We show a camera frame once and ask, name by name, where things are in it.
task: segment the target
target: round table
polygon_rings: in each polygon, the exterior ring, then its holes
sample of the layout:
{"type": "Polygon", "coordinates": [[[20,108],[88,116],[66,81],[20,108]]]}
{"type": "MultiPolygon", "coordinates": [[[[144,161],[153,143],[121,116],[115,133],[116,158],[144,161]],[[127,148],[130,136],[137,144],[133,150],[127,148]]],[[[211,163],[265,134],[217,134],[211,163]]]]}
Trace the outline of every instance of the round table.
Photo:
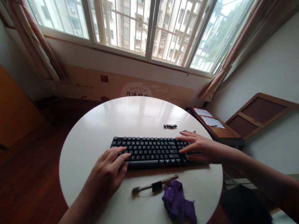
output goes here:
{"type": "MultiPolygon", "coordinates": [[[[110,148],[114,136],[174,138],[189,130],[210,138],[204,127],[189,113],[164,100],[134,96],[105,102],[85,114],[72,128],[62,148],[59,179],[68,206],[79,195],[97,159],[110,148]],[[177,124],[175,129],[164,124],[177,124]]],[[[161,168],[128,171],[126,178],[98,223],[172,223],[162,196],[143,193],[133,197],[136,186],[144,186],[178,174],[184,196],[195,201],[198,223],[207,223],[218,204],[222,189],[222,166],[202,168],[161,168]]]]}

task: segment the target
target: keyboard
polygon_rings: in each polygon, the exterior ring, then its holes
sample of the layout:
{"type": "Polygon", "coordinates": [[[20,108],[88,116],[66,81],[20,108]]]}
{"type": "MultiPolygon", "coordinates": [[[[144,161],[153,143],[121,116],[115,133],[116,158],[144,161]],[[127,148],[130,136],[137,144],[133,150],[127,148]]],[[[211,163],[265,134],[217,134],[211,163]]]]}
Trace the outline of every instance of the keyboard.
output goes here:
{"type": "MultiPolygon", "coordinates": [[[[128,169],[203,165],[199,162],[188,161],[186,158],[189,154],[179,153],[180,149],[189,144],[176,138],[114,137],[110,148],[127,148],[118,156],[122,153],[131,154],[126,159],[129,162],[128,169]]],[[[200,154],[200,152],[194,151],[191,154],[200,154]]]]}

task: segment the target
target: document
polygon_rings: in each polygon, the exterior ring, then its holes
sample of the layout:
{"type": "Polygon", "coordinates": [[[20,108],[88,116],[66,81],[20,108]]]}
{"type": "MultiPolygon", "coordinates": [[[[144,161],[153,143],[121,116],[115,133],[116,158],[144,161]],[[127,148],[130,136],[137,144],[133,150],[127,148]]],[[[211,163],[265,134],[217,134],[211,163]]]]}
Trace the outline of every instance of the document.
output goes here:
{"type": "Polygon", "coordinates": [[[207,125],[210,125],[210,126],[217,126],[218,128],[224,128],[223,125],[216,119],[213,119],[213,118],[207,118],[207,117],[202,117],[202,119],[205,121],[205,123],[207,125]]]}
{"type": "Polygon", "coordinates": [[[197,109],[197,108],[194,108],[195,112],[198,114],[198,115],[202,115],[202,116],[208,116],[208,117],[213,117],[208,111],[206,110],[201,110],[201,109],[197,109]]]}

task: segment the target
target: curtain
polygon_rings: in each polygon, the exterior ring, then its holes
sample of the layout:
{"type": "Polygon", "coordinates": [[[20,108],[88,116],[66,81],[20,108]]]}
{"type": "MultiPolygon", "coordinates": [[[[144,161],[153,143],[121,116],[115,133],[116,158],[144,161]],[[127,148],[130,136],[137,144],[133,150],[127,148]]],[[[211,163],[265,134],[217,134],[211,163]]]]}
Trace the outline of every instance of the curtain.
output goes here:
{"type": "Polygon", "coordinates": [[[7,11],[38,74],[47,80],[59,81],[66,75],[47,44],[38,25],[31,17],[25,0],[6,0],[7,11]]]}
{"type": "Polygon", "coordinates": [[[236,60],[251,38],[256,34],[278,1],[279,0],[258,0],[253,6],[243,30],[240,32],[239,37],[226,55],[221,70],[211,79],[211,81],[199,94],[198,97],[200,100],[211,102],[218,86],[230,71],[233,62],[236,60]]]}

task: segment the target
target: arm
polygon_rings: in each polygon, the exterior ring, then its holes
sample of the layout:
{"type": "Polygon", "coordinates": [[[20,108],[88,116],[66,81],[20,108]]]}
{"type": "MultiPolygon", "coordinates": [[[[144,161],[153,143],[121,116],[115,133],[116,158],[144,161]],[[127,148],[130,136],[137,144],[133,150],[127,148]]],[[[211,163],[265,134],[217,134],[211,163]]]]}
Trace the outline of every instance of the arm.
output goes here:
{"type": "Polygon", "coordinates": [[[229,164],[239,170],[289,217],[299,223],[299,182],[246,155],[245,153],[192,132],[181,132],[179,140],[192,143],[180,150],[188,153],[200,150],[201,155],[189,155],[189,160],[229,164]]]}
{"type": "Polygon", "coordinates": [[[124,147],[111,148],[101,155],[79,196],[59,224],[91,222],[96,210],[102,211],[105,208],[127,173],[128,162],[120,170],[119,168],[131,154],[125,153],[116,158],[118,153],[124,150],[124,147]]]}

